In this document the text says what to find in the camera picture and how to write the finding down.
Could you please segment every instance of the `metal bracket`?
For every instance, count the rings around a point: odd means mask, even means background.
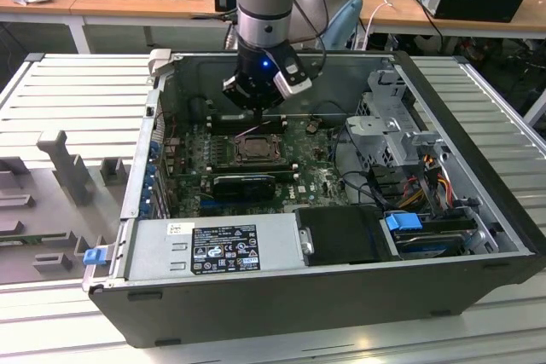
[[[171,70],[170,64],[172,61],[171,49],[152,50],[148,58],[150,76],[158,77]]]

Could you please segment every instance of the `workbench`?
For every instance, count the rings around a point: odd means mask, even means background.
[[[542,177],[533,176],[534,172],[540,171],[540,167],[521,167],[519,162],[524,160],[528,164],[529,159],[543,162],[540,155],[546,150],[543,140],[521,122],[517,113],[468,64],[459,64],[447,57],[416,57],[414,62],[545,232],[544,182]],[[32,110],[31,103],[36,102],[33,100],[36,95],[46,101],[41,106],[46,109],[61,96],[67,99],[66,107],[76,110],[73,120],[68,122],[68,131],[81,130],[83,122],[98,116],[103,119],[95,124],[97,136],[100,136],[102,130],[112,128],[122,130],[125,134],[123,139],[118,139],[116,135],[120,133],[114,132],[115,141],[112,142],[123,148],[124,152],[114,153],[111,151],[113,148],[106,144],[87,146],[87,151],[83,151],[85,146],[76,144],[69,146],[71,153],[81,153],[87,165],[93,165],[96,158],[102,155],[120,155],[126,164],[130,164],[137,138],[132,131],[138,126],[127,121],[137,122],[139,118],[142,119],[142,112],[138,113],[137,109],[140,107],[143,110],[141,97],[147,87],[146,70],[146,55],[46,55],[39,64],[24,63],[15,74],[2,93],[0,106],[3,104],[3,109],[0,118],[4,118],[6,121],[2,122],[5,123],[8,123],[7,120],[25,120],[30,128],[24,131],[47,130],[47,127],[54,126],[52,122],[55,121],[64,121],[66,124],[66,114],[58,110],[54,113]],[[113,100],[116,95],[124,93],[135,95],[133,98],[137,100]],[[93,110],[90,104],[95,105],[93,101],[96,98],[101,98],[103,105],[115,107],[118,113],[99,114]],[[473,106],[471,112],[465,110],[469,105]],[[23,113],[15,113],[21,108],[14,107],[26,108]],[[430,126],[424,111],[419,107],[417,111]],[[114,124],[116,121],[124,121],[124,124]],[[23,153],[23,139],[9,138],[14,135],[13,128],[4,131],[4,140],[15,142],[16,145],[16,151],[10,152]],[[34,167],[37,166],[34,161],[40,160],[36,158],[38,154],[37,149],[27,149],[21,157],[28,166]],[[542,190],[537,190],[537,186],[542,187]],[[525,194],[530,189],[536,190]],[[492,363],[499,362],[502,357],[504,362],[544,362],[544,278],[542,272],[522,285],[498,288],[460,316],[151,350],[137,350],[127,345],[118,330],[88,299],[81,288],[81,280],[1,286],[0,338],[4,343],[0,344],[0,360],[41,360],[57,364],[119,360],[136,364],[244,364],[273,361],[293,364],[379,364],[447,361]],[[210,320],[213,325],[213,317],[204,317],[203,320]]]
[[[416,0],[390,1],[393,7],[381,8],[374,17],[373,32],[436,33]],[[364,23],[381,2],[364,0]],[[192,15],[212,13],[214,0],[52,0],[28,6],[0,0],[0,21],[67,25],[79,53],[93,51],[86,33],[90,25],[144,26],[147,43],[151,44],[151,26],[224,26],[215,20],[191,20]],[[446,37],[545,38],[546,0],[524,0],[510,23],[436,20],[436,25]]]

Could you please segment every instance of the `floor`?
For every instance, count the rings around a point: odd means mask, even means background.
[[[23,50],[7,32],[0,27],[0,90],[16,72],[28,52],[76,53],[72,36],[66,26],[32,23],[6,24],[19,40]],[[152,29],[156,48],[176,51],[215,51],[223,46],[223,28],[154,27]],[[137,26],[91,26],[90,41],[96,53],[143,53],[152,48],[146,46],[144,31]]]

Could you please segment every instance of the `blue latch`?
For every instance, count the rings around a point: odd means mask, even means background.
[[[106,264],[106,254],[107,249],[105,248],[88,249],[84,254],[84,265],[89,266],[90,264]]]
[[[392,213],[385,221],[389,230],[423,229],[421,219],[416,213]]]

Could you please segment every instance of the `robotic arm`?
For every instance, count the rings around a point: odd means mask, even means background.
[[[293,0],[238,1],[238,60],[224,93],[256,119],[307,90],[316,75],[304,69],[288,41]]]

